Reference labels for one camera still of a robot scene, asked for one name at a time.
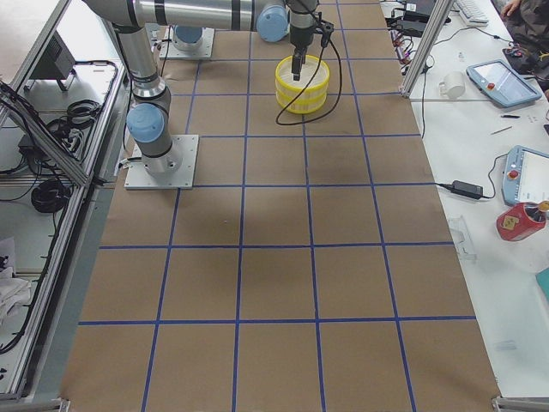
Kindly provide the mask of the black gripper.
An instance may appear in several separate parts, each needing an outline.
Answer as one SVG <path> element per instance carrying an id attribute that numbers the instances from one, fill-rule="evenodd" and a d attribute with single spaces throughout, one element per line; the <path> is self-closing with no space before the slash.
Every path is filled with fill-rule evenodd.
<path id="1" fill-rule="evenodd" d="M 313 42 L 317 29 L 317 17 L 313 12 L 290 9 L 289 22 L 290 42 L 295 47 L 291 71 L 293 80 L 298 82 L 301 77 L 301 64 L 306 63 L 307 48 Z"/>

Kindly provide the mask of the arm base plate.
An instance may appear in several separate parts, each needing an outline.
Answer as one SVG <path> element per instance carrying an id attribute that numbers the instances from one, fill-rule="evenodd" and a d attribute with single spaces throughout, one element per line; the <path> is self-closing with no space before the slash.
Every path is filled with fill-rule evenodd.
<path id="1" fill-rule="evenodd" d="M 171 150 L 160 158 L 143 156 L 136 145 L 124 187 L 127 190 L 191 189 L 194 183 L 198 135 L 172 135 Z"/>
<path id="2" fill-rule="evenodd" d="M 169 27 L 161 42 L 160 59 L 205 60 L 210 59 L 214 43 L 213 28 Z"/>

